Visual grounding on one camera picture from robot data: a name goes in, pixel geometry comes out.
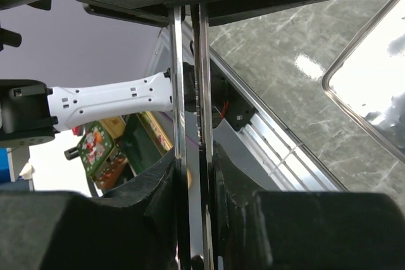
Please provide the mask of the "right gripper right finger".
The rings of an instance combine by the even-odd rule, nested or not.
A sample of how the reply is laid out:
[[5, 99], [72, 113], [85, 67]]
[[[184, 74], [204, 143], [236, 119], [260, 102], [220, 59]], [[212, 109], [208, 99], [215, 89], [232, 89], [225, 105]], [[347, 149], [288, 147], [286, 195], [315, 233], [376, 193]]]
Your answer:
[[383, 193], [267, 191], [214, 145], [225, 269], [403, 269], [404, 215]]

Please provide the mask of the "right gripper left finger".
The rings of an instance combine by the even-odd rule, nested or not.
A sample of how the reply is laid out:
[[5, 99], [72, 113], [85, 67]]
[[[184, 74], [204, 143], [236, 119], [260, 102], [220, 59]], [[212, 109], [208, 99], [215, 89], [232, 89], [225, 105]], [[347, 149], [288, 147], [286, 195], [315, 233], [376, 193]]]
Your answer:
[[1, 193], [2, 269], [169, 269], [174, 154], [99, 198]]

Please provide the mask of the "metal tongs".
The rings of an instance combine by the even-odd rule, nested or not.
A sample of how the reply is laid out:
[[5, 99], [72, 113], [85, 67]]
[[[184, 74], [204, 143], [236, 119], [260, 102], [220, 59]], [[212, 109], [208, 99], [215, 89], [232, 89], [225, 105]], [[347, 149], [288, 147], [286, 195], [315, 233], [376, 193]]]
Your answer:
[[[191, 7], [194, 34], [194, 70], [199, 139], [199, 176], [202, 243], [205, 269], [216, 269], [212, 235], [213, 132], [211, 112], [211, 69], [208, 44], [208, 10], [204, 3]], [[173, 135], [175, 153], [175, 198], [177, 200], [178, 258], [181, 269], [191, 268], [187, 146], [185, 128], [185, 80], [182, 46], [182, 8], [170, 10], [171, 82], [173, 89]]]

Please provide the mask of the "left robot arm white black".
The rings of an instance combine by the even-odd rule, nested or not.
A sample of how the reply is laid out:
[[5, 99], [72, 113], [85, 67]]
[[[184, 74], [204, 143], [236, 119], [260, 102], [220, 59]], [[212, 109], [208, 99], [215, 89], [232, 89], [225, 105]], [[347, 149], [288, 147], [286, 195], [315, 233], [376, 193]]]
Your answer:
[[[255, 109], [212, 63], [213, 128], [222, 119], [237, 132]], [[194, 66], [183, 62], [185, 111], [196, 112]], [[1, 148], [50, 142], [55, 134], [92, 121], [144, 111], [172, 111], [170, 68], [129, 82], [47, 87], [38, 80], [1, 80]]]

